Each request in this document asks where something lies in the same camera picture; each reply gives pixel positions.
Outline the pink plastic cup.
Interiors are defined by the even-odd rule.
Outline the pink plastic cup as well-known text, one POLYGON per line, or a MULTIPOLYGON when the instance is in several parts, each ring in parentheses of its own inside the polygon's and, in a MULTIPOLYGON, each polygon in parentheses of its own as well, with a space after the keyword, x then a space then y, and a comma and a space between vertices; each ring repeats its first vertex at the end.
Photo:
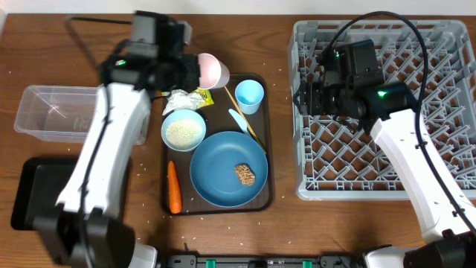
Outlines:
POLYGON ((200 53, 198 61, 200 69, 199 89, 219 89, 228 84, 230 80, 228 67, 214 55, 200 53))

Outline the light blue plastic cup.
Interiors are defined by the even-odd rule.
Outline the light blue plastic cup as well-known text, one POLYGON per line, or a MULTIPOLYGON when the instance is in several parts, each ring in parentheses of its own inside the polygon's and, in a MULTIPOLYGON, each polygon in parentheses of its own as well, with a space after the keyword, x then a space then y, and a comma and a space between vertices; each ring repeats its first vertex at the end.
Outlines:
POLYGON ((256 80, 244 80, 235 88, 235 98, 242 113, 254 114, 265 95, 263 86, 256 80))

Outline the dark blue plate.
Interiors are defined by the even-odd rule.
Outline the dark blue plate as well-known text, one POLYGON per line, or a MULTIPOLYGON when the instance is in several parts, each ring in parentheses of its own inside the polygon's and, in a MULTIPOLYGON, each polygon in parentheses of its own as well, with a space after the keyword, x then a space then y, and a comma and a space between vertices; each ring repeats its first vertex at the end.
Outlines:
POLYGON ((245 205, 259 195, 268 180, 268 159, 261 146, 243 133, 225 131, 206 138, 190 162, 190 178, 196 192, 219 207, 245 205), (240 182, 235 171, 246 165, 255 175, 252 185, 240 182))

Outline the brown food scrap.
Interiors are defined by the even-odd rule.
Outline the brown food scrap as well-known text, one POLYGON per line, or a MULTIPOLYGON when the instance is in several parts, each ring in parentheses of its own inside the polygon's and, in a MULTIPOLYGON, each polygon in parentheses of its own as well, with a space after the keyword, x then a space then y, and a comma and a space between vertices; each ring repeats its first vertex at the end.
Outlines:
POLYGON ((235 173, 238 176, 238 179, 242 185, 251 186, 256 181, 256 176, 246 164, 237 165, 235 167, 235 173))

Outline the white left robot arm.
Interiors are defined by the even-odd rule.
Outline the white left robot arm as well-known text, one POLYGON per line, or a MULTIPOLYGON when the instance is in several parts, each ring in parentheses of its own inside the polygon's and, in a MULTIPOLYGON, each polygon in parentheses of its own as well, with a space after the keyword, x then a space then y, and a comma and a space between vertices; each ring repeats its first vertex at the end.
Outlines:
POLYGON ((97 67, 100 87, 79 159, 54 207, 33 219, 49 255, 71 267, 155 267, 158 252, 124 224, 126 168, 157 92, 195 90, 200 70, 186 54, 192 28, 146 11, 130 38, 97 67))

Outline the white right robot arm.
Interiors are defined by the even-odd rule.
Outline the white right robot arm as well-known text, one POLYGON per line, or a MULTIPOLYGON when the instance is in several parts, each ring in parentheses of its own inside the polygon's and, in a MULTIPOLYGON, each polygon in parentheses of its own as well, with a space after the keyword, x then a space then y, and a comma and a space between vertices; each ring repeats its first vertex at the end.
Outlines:
POLYGON ((425 241, 418 249, 372 249, 361 266, 474 267, 475 207, 429 137, 409 87, 385 82, 370 39, 326 48, 321 65, 323 80, 303 82, 293 95, 299 113, 358 121, 396 171, 425 241))

